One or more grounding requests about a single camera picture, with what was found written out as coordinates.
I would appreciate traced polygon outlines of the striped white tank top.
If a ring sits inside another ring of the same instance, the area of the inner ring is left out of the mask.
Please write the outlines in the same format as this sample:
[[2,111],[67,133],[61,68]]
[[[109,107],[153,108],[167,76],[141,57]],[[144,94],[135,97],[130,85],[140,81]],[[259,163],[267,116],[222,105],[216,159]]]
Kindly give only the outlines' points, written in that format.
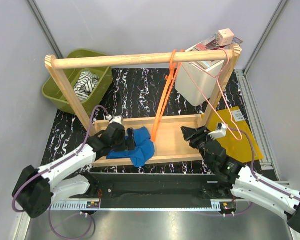
[[81,102],[89,98],[93,90],[96,88],[99,79],[99,76],[88,70],[83,70],[81,72],[77,83],[73,87],[76,96]]

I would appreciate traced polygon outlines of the orange plastic hanger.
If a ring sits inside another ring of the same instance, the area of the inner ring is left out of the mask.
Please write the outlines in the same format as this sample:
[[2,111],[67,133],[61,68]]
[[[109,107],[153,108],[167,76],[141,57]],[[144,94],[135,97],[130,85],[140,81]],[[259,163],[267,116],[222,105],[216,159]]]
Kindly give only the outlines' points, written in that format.
[[165,77],[166,83],[165,83],[165,86],[164,86],[164,89],[163,89],[163,92],[161,95],[161,99],[160,99],[160,102],[158,105],[158,109],[156,112],[156,116],[154,119],[152,132],[151,132],[151,141],[153,143],[156,141],[160,123],[162,121],[164,112],[166,110],[172,89],[175,85],[175,81],[176,81],[176,78],[177,78],[177,75],[179,73],[179,69],[181,66],[181,63],[174,62],[174,57],[175,57],[176,53],[177,53],[177,50],[175,49],[171,54],[171,58],[170,58],[170,62],[169,62],[169,75]]

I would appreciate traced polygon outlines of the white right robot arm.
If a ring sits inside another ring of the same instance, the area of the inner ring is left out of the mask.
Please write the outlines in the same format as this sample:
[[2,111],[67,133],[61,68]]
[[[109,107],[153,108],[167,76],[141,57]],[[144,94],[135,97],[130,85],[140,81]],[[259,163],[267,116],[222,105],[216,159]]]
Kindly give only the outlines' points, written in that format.
[[183,138],[189,146],[198,150],[204,163],[218,178],[218,195],[245,199],[259,205],[287,222],[300,234],[300,191],[276,183],[229,156],[218,138],[226,135],[226,125],[221,123],[215,131],[202,126],[181,127]]

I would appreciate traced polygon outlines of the blue tank top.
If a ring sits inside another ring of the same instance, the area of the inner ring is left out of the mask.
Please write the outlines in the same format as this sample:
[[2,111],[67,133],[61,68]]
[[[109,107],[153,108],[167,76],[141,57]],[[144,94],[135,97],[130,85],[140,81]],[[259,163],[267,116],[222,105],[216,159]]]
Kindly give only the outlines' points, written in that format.
[[134,150],[111,151],[107,159],[126,159],[129,158],[136,167],[143,167],[146,162],[155,154],[155,146],[151,141],[151,135],[146,127],[134,129],[134,141],[136,147]]

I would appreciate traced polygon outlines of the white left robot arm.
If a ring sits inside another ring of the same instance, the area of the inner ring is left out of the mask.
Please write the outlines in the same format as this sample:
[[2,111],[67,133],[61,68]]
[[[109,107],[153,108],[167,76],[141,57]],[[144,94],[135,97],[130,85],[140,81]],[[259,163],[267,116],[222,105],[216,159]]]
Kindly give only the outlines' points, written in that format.
[[12,209],[26,212],[34,219],[55,202],[73,196],[93,198],[98,193],[99,181],[89,173],[71,175],[110,152],[135,148],[134,130],[121,123],[110,123],[105,130],[87,136],[78,148],[62,158],[38,168],[25,167],[12,191]]

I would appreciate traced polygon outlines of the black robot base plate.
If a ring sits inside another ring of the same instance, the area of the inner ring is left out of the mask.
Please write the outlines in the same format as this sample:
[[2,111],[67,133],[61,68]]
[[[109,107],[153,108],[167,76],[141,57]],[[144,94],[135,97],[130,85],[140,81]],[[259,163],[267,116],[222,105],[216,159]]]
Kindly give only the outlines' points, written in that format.
[[233,195],[213,174],[84,173],[102,211],[203,211]]

